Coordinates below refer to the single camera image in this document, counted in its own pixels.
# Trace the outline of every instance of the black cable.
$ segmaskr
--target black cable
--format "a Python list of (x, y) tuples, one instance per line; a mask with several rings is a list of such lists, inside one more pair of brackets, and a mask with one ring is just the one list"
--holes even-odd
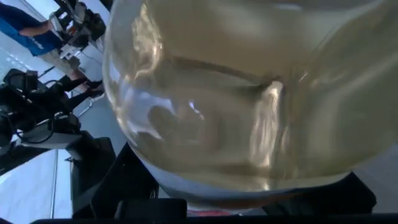
[(45, 82), (44, 85), (47, 86), (47, 84), (52, 83), (52, 82), (55, 82), (55, 83), (58, 83), (59, 85), (62, 85), (62, 82), (60, 82), (58, 80), (49, 80), (49, 81)]
[(49, 69), (47, 69), (46, 71), (43, 72), (43, 74), (39, 75), (37, 78), (42, 78), (43, 75), (47, 74), (48, 72), (50, 72), (51, 70), (53, 70), (55, 68), (55, 66), (50, 67)]
[(12, 133), (13, 133), (13, 134), (16, 134), (21, 140), (23, 140), (23, 141), (26, 142), (26, 143), (29, 143), (29, 144), (40, 144), (40, 143), (43, 143), (43, 142), (49, 140), (49, 139), (52, 137), (52, 135), (54, 134), (54, 122), (55, 122), (55, 118), (54, 118), (54, 117), (49, 119), (50, 122), (51, 122), (50, 134), (49, 134), (46, 138), (44, 138), (43, 140), (40, 140), (40, 141), (37, 141), (37, 142), (32, 142), (32, 141), (27, 140), (24, 136), (21, 136), (21, 134), (24, 133), (24, 132), (19, 133), (19, 132), (17, 131), (17, 129), (15, 128), (15, 126), (12, 124), (11, 119), (10, 119), (10, 117), (9, 117), (8, 114), (2, 114), (2, 113), (0, 113), (0, 116), (3, 116), (3, 117), (5, 117), (5, 118), (8, 120), (8, 123), (10, 124), (10, 127), (11, 127), (11, 129), (12, 129)]
[(100, 65), (102, 66), (102, 63), (99, 62), (97, 59), (95, 59), (95, 58), (93, 58), (93, 57), (90, 57), (90, 56), (88, 56), (87, 54), (84, 54), (83, 52), (81, 52), (81, 53), (82, 53), (84, 56), (93, 59), (95, 62), (97, 62), (98, 64), (100, 64)]

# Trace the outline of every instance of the person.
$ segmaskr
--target person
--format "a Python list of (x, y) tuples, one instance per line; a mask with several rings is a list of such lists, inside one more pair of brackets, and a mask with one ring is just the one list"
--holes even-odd
[[(71, 80), (86, 78), (76, 65), (60, 58), (59, 49), (62, 47), (62, 41), (51, 30), (50, 21), (39, 22), (28, 13), (0, 2), (2, 33), (27, 48), (33, 56), (40, 57), (61, 70)], [(89, 88), (86, 84), (82, 84), (80, 89), (87, 91)]]
[[(21, 92), (25, 92), (26, 73), (17, 69), (11, 69), (4, 77), (3, 82), (11, 85)], [(84, 93), (68, 98), (65, 92), (72, 91), (82, 83), (86, 83), (88, 89)], [(70, 113), (80, 103), (89, 97), (101, 95), (101, 90), (96, 90), (102, 81), (91, 82), (87, 78), (78, 78), (72, 81), (56, 81), (54, 85), (47, 88), (46, 85), (37, 80), (37, 90), (29, 91), (27, 96), (29, 99), (46, 109), (50, 114), (58, 112)]]

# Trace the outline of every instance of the black pants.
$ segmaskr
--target black pants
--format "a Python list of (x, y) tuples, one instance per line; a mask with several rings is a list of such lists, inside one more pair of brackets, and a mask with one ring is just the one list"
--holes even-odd
[(68, 98), (65, 94), (66, 91), (72, 91), (79, 85), (87, 82), (87, 78), (79, 78), (66, 83), (56, 83), (50, 87), (46, 92), (31, 93), (30, 100), (37, 103), (46, 111), (51, 114), (64, 112), (65, 114), (71, 113), (80, 103), (85, 101), (88, 97), (92, 96), (92, 91), (87, 90), (72, 98)]

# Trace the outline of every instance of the person's leg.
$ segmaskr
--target person's leg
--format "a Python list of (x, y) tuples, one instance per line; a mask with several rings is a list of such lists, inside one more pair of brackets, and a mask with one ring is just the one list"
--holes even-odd
[[(40, 55), (39, 57), (45, 62), (54, 65), (57, 69), (61, 70), (72, 81), (80, 78), (87, 79), (85, 74), (79, 71), (79, 69), (72, 68), (67, 60), (61, 59), (57, 49), (50, 51), (49, 53)], [(81, 85), (79, 85), (79, 89), (84, 92), (87, 91), (88, 87), (84, 83), (82, 83)]]
[(70, 82), (62, 83), (63, 91), (72, 91), (74, 88), (80, 86), (81, 84), (87, 82), (87, 78), (78, 78), (71, 80)]
[(102, 95), (104, 92), (101, 90), (87, 90), (84, 93), (81, 93), (77, 96), (74, 96), (72, 98), (70, 98), (67, 101), (67, 105), (68, 107), (72, 110), (74, 108), (76, 108), (80, 103), (82, 103), (83, 101), (85, 101), (87, 98), (89, 97), (96, 97), (96, 96), (100, 96)]

